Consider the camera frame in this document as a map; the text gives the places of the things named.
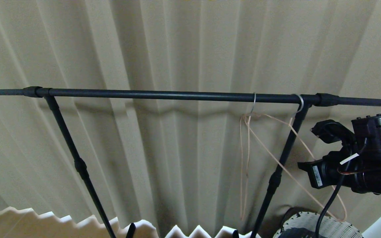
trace black cable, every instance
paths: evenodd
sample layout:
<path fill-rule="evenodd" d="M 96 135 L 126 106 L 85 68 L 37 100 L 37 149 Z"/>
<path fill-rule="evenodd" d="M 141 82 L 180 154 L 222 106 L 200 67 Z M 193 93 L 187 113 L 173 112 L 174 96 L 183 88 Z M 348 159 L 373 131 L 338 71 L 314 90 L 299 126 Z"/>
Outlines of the black cable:
<path fill-rule="evenodd" d="M 348 146 L 348 150 L 349 150 L 349 155 L 351 156 L 351 155 L 352 155 L 352 149 L 351 149 L 350 146 Z M 349 168 L 349 164 L 350 164 L 350 163 L 351 163 L 351 161 L 348 161 L 348 162 L 346 163 L 345 171 L 348 170 L 348 168 Z M 344 178 L 345 178 L 345 175 L 340 175 L 340 177 L 339 177 L 339 181 L 337 182 L 337 185 L 336 185 L 336 188 L 334 189 L 332 195 L 330 196 L 330 199 L 328 200 L 328 202 L 327 202 L 326 205 L 324 206 L 323 210 L 321 211 L 320 216 L 318 217 L 317 224 L 316 224 L 316 238 L 319 238 L 319 237 L 320 237 L 319 232 L 320 232 L 320 225 L 321 225 L 322 219 L 323 219 L 323 217 L 325 216 L 325 213 L 327 212 L 327 210 L 329 209 L 329 207 L 331 206 L 331 204 L 333 203 L 334 199 L 336 198 L 337 193 L 339 192 L 340 187 L 341 187 L 342 184 L 343 184 L 343 179 L 344 179 Z"/>

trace horizontal black bar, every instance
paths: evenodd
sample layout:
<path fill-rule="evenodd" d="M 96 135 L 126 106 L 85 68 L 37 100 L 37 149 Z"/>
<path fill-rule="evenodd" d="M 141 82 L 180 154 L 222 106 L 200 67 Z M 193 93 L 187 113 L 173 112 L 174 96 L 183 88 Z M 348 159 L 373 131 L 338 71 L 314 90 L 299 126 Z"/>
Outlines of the horizontal black bar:
<path fill-rule="evenodd" d="M 175 91 L 138 91 L 138 90 L 103 90 L 103 89 L 51 89 L 36 87 L 35 90 L 0 89 L 0 95 L 25 95 L 35 93 L 37 97 L 85 97 L 85 98 L 133 98 L 133 99 L 170 99 L 170 100 L 200 100 L 200 101 L 254 101 L 254 94 L 217 93 L 217 92 L 175 92 Z M 381 99 L 346 98 L 329 95 L 322 98 L 319 95 L 302 95 L 306 104 L 316 106 L 359 105 L 380 106 Z M 296 95 L 257 94 L 256 102 L 301 104 Z"/>

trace hanger hook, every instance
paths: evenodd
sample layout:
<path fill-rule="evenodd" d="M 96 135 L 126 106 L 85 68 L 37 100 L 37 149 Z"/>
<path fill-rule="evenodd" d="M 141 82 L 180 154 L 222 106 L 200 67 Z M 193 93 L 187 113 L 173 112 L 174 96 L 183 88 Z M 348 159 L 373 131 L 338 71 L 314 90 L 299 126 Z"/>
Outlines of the hanger hook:
<path fill-rule="evenodd" d="M 251 112 L 252 113 L 254 111 L 254 107 L 255 107 L 255 101 L 257 100 L 257 94 L 254 92 L 254 104 L 252 104 L 252 109 L 251 109 Z"/>
<path fill-rule="evenodd" d="M 292 94 L 292 95 L 298 96 L 298 98 L 301 100 L 301 107 L 299 107 L 299 109 L 296 111 L 296 113 L 295 113 L 295 115 L 296 115 L 298 112 L 302 111 L 302 108 L 304 107 L 304 98 L 302 98 L 302 96 L 299 94 Z"/>

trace white label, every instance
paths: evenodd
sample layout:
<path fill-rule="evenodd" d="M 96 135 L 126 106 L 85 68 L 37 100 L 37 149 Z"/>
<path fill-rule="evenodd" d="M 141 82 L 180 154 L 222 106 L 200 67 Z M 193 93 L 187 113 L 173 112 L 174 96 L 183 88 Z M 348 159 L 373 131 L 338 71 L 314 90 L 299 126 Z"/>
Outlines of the white label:
<path fill-rule="evenodd" d="M 319 187 L 321 187 L 322 186 L 322 181 L 321 181 L 320 172 L 318 171 L 317 166 L 313 167 L 313 172 L 314 172 L 314 175 L 316 177 L 317 185 Z"/>

